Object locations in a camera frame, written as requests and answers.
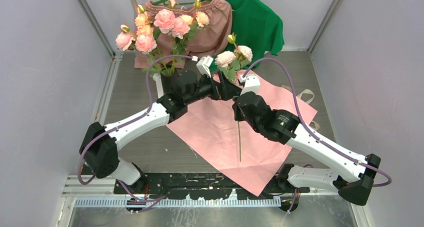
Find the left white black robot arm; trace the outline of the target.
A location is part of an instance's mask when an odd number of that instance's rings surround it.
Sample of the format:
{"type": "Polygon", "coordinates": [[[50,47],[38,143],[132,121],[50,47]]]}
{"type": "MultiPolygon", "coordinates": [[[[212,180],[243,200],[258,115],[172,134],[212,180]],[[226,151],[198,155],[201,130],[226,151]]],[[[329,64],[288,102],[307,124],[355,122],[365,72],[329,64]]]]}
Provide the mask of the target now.
{"type": "Polygon", "coordinates": [[[95,178],[112,177],[125,183],[133,193],[141,193],[146,187],[144,173],[134,163],[121,159],[119,151],[143,134],[176,121],[187,113],[192,103],[204,98],[228,101],[242,93],[242,88],[222,72],[218,77],[216,81],[207,74],[198,77],[193,71],[186,71],[176,79],[169,93],[145,110],[108,125],[92,123],[80,147],[82,161],[95,178]]]}

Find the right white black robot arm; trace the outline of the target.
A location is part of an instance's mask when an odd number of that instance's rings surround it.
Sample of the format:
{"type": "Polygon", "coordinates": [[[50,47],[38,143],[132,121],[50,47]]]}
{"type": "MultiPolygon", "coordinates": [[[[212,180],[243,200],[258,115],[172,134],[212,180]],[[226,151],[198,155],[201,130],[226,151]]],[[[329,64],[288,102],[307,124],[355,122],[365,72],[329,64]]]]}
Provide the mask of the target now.
{"type": "Polygon", "coordinates": [[[234,118],[245,121],[269,141],[300,150],[327,166],[322,168],[284,164],[277,176],[283,192],[300,188],[323,189],[337,193],[344,200],[364,206],[371,194],[381,158],[343,148],[304,125],[295,114],[284,109],[271,109],[258,94],[249,91],[235,98],[234,118]]]}

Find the cream printed ribbon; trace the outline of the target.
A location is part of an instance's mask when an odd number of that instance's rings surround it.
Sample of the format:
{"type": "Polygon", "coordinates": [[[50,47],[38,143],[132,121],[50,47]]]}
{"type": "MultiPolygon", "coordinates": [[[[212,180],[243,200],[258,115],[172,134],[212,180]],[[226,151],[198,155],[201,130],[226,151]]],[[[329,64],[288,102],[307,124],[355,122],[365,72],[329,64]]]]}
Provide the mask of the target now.
{"type": "MultiPolygon", "coordinates": [[[[292,92],[292,88],[290,86],[282,85],[281,87],[284,88],[284,89],[286,89],[286,90],[288,90],[288,91],[290,91],[290,92],[292,92]]],[[[301,99],[303,95],[309,96],[309,99],[303,100],[308,105],[310,105],[312,103],[312,101],[314,100],[314,98],[315,98],[315,93],[312,90],[310,90],[310,89],[304,89],[302,92],[300,92],[297,95],[297,97],[301,99]]],[[[314,120],[312,120],[310,122],[309,126],[313,130],[315,130],[315,131],[319,130],[319,128],[320,128],[320,125],[316,121],[314,121],[314,120]]]]}

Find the pale pink rose stem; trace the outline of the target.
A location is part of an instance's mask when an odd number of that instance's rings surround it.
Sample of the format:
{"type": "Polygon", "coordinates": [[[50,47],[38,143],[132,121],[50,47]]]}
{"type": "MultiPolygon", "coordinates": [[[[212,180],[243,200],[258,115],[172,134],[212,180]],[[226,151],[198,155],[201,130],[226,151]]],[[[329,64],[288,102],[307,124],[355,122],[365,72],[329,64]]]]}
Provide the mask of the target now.
{"type": "Polygon", "coordinates": [[[234,46],[234,50],[226,50],[215,58],[217,69],[236,87],[238,83],[238,72],[251,63],[253,59],[252,49],[246,45],[237,45],[237,35],[233,32],[227,36],[228,43],[234,46]]]}

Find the pink paper bouquet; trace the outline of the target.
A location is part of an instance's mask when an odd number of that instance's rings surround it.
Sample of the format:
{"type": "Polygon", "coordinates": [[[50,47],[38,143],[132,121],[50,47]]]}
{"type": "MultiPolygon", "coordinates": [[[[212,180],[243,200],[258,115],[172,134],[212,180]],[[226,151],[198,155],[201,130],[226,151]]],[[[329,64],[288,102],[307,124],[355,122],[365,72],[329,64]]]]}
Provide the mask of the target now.
{"type": "Polygon", "coordinates": [[[233,103],[204,98],[189,104],[187,113],[167,127],[215,169],[258,196],[292,149],[266,139],[245,121],[236,122],[233,103]]]}

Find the black conical vase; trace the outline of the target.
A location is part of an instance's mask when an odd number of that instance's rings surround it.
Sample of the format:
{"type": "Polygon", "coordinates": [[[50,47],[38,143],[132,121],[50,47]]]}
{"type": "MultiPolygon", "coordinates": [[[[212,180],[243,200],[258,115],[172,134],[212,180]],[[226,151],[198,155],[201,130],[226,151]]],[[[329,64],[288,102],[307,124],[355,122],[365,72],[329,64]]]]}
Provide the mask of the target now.
{"type": "Polygon", "coordinates": [[[178,72],[175,70],[172,74],[160,73],[160,82],[162,84],[162,90],[164,94],[172,92],[173,86],[176,84],[179,77],[178,72]]]}

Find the peach rose stem with bud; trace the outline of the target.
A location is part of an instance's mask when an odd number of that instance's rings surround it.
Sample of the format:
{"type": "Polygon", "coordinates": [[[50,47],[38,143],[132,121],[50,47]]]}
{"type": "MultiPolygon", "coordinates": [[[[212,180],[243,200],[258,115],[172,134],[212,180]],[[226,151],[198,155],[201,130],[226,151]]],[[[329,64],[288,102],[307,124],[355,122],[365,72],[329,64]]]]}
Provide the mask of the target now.
{"type": "Polygon", "coordinates": [[[170,54],[173,39],[169,34],[174,28],[175,18],[175,14],[167,8],[154,11],[138,6],[134,20],[134,68],[145,69],[155,60],[170,54]]]}

